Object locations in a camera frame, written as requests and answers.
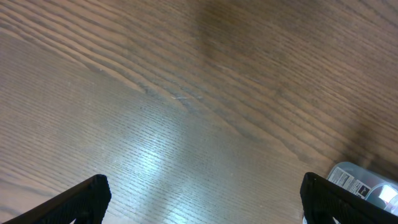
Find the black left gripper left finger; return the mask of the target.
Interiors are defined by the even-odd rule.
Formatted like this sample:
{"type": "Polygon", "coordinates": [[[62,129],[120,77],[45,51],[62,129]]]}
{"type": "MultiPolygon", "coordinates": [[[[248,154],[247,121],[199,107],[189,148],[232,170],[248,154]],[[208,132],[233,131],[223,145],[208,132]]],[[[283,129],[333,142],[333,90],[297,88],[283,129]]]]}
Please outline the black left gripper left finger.
{"type": "Polygon", "coordinates": [[[5,224],[101,224],[110,200],[107,177],[96,174],[5,224]]]}

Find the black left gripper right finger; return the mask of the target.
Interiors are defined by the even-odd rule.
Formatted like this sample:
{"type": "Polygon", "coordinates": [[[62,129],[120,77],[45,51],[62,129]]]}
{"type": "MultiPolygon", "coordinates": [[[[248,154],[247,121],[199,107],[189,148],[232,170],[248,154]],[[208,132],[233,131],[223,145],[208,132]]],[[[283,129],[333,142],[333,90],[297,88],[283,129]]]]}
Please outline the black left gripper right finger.
{"type": "Polygon", "coordinates": [[[305,173],[300,188],[308,224],[395,224],[393,215],[313,172],[305,173]]]}

